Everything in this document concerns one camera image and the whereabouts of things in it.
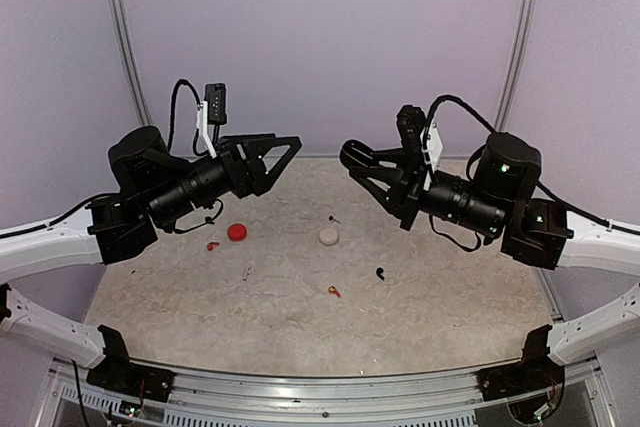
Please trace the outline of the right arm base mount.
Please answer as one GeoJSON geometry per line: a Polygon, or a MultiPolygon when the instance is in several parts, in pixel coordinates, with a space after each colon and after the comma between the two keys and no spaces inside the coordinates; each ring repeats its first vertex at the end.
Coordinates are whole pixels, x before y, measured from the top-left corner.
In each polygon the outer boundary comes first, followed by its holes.
{"type": "Polygon", "coordinates": [[[551,328],[547,324],[529,332],[519,360],[477,372],[484,401],[514,397],[565,381],[565,368],[550,357],[547,341],[551,328]]]}

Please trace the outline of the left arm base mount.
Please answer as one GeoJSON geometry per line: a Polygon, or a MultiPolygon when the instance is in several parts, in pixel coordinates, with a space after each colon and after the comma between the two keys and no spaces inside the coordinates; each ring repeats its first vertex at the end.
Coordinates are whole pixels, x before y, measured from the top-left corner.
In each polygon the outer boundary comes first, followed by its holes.
{"type": "Polygon", "coordinates": [[[174,384],[171,370],[133,362],[122,335],[100,325],[97,330],[104,341],[103,358],[88,370],[87,382],[105,390],[166,403],[174,384]]]}

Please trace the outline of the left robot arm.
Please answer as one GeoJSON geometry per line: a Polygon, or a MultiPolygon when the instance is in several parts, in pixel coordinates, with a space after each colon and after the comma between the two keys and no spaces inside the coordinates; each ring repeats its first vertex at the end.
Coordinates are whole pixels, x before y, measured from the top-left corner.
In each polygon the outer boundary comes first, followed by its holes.
{"type": "Polygon", "coordinates": [[[222,138],[213,156],[195,161],[170,154],[159,129],[138,128],[108,151],[119,190],[97,194],[57,218],[1,233],[1,332],[89,369],[121,392],[140,381],[121,334],[77,323],[31,302],[11,282],[78,265],[111,265],[139,256],[157,233],[211,209],[226,193],[261,196],[301,149],[296,136],[273,133],[222,138]]]}

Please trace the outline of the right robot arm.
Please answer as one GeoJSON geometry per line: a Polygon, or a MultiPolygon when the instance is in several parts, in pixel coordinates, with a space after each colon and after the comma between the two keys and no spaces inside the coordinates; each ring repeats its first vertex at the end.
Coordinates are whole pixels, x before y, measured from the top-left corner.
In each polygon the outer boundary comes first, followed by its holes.
{"type": "Polygon", "coordinates": [[[469,180],[433,169],[441,149],[435,135],[425,150],[404,141],[375,151],[349,140],[340,161],[404,230],[423,212],[473,231],[477,245],[500,239],[502,253],[528,266],[639,273],[638,227],[591,220],[551,197],[534,197],[541,156],[526,142],[490,135],[469,180]]]}

